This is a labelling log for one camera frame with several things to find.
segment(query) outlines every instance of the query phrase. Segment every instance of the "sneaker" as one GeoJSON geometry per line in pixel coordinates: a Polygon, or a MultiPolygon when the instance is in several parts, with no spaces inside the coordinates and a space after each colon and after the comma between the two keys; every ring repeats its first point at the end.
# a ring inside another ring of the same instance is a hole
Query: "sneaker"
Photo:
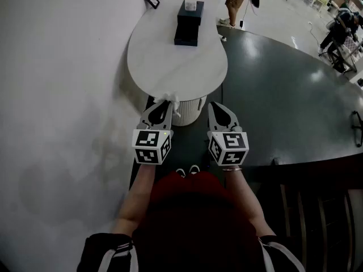
{"type": "Polygon", "coordinates": [[[192,165],[191,168],[189,169],[189,173],[191,173],[193,175],[198,173],[198,172],[200,172],[200,169],[199,169],[198,165],[192,165]]]}
{"type": "Polygon", "coordinates": [[[223,25],[228,25],[229,24],[229,18],[220,19],[220,23],[223,24],[223,25]]]}
{"type": "Polygon", "coordinates": [[[177,170],[176,170],[176,173],[178,173],[182,178],[185,178],[185,172],[184,172],[184,170],[183,169],[181,169],[181,168],[178,168],[177,170]]]}

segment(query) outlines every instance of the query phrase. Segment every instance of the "white oval table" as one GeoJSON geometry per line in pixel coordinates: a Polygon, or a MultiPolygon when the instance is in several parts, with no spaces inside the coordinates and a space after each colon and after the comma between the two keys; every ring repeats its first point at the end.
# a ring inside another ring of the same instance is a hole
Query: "white oval table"
{"type": "Polygon", "coordinates": [[[227,55],[218,36],[216,13],[220,0],[204,1],[198,46],[174,45],[177,15],[183,0],[161,0],[137,23],[129,42],[127,62],[136,85],[152,97],[176,93],[181,117],[173,125],[194,122],[206,96],[227,73],[227,55]]]}

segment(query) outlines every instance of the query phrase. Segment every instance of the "bracelet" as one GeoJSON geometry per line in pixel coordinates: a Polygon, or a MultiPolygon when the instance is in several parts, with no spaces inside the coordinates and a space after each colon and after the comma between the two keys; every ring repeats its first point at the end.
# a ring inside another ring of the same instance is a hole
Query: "bracelet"
{"type": "Polygon", "coordinates": [[[242,170],[241,167],[238,167],[238,168],[234,168],[234,169],[229,169],[229,168],[224,168],[222,169],[223,171],[237,171],[237,170],[242,170]]]}

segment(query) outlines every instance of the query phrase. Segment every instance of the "black tissue box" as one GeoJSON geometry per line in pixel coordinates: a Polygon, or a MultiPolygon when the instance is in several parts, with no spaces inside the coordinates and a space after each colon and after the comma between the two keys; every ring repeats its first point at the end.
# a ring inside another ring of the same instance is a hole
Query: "black tissue box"
{"type": "Polygon", "coordinates": [[[185,0],[179,9],[178,13],[178,24],[196,24],[200,25],[202,14],[203,14],[204,2],[197,1],[196,11],[185,10],[185,0]]]}
{"type": "Polygon", "coordinates": [[[198,24],[178,24],[174,44],[198,46],[198,24]]]}

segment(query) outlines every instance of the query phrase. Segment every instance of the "gray floor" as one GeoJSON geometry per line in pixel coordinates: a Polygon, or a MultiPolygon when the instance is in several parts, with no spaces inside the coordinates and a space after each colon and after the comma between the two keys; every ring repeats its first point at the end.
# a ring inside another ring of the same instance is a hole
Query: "gray floor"
{"type": "MultiPolygon", "coordinates": [[[[313,162],[363,152],[354,142],[351,112],[363,113],[363,92],[325,63],[267,37],[219,27],[228,72],[223,104],[239,118],[250,151],[244,166],[313,162]]],[[[222,101],[222,90],[209,101],[222,101]]],[[[207,104],[186,127],[174,127],[172,149],[160,173],[202,165],[207,104]]]]}

